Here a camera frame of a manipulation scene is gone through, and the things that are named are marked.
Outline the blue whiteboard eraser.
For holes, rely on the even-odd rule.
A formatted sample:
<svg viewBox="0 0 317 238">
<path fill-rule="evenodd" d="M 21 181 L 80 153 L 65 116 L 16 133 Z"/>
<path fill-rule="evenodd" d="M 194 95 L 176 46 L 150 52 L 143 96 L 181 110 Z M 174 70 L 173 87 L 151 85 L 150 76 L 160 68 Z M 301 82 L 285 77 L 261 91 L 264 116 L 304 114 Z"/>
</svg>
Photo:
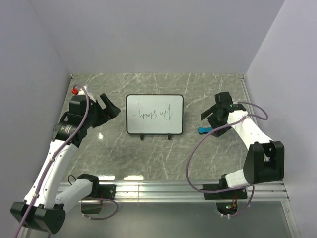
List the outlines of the blue whiteboard eraser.
<svg viewBox="0 0 317 238">
<path fill-rule="evenodd" d="M 199 127 L 198 128 L 199 134 L 208 134 L 210 131 L 212 131 L 211 127 Z"/>
</svg>

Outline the small black-framed whiteboard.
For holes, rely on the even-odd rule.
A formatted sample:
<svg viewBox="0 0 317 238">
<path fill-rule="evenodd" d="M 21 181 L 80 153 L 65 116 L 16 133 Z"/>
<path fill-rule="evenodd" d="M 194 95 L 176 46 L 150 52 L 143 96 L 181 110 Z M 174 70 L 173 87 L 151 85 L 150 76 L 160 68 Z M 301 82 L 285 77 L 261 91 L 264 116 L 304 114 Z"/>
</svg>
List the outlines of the small black-framed whiteboard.
<svg viewBox="0 0 317 238">
<path fill-rule="evenodd" d="M 184 97 L 181 94 L 129 94 L 126 96 L 126 130 L 139 135 L 181 135 Z"/>
</svg>

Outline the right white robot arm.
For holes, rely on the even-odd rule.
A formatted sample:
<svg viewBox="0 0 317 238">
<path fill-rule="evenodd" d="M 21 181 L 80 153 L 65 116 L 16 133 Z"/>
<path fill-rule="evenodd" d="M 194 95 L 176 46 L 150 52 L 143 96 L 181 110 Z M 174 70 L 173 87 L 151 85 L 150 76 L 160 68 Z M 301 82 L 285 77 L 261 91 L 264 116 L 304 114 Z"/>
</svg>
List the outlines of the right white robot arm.
<svg viewBox="0 0 317 238">
<path fill-rule="evenodd" d="M 236 188 L 284 178 L 283 143 L 274 141 L 262 132 L 252 120 L 253 117 L 243 103 L 232 101 L 229 92 L 216 94 L 215 104 L 201 113 L 201 119 L 206 119 L 211 129 L 199 129 L 200 134 L 220 137 L 233 129 L 248 150 L 242 169 L 221 176 L 218 191 L 224 198 L 234 195 Z"/>
</svg>

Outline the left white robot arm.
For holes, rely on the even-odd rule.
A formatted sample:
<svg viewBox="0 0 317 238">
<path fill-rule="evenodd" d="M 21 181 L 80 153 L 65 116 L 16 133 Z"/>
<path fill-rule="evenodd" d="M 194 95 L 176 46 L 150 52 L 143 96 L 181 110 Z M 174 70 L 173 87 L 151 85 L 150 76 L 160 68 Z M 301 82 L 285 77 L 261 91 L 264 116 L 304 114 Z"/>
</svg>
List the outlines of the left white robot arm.
<svg viewBox="0 0 317 238">
<path fill-rule="evenodd" d="M 115 118 L 120 108 L 105 95 L 101 108 L 93 97 L 77 93 L 69 101 L 69 109 L 54 127 L 45 162 L 32 188 L 21 202 L 14 202 L 10 212 L 21 227 L 56 234 L 66 214 L 82 199 L 115 202 L 116 185 L 100 185 L 94 175 L 81 174 L 72 185 L 58 193 L 58 188 L 71 158 L 86 137 L 89 128 L 95 128 Z"/>
</svg>

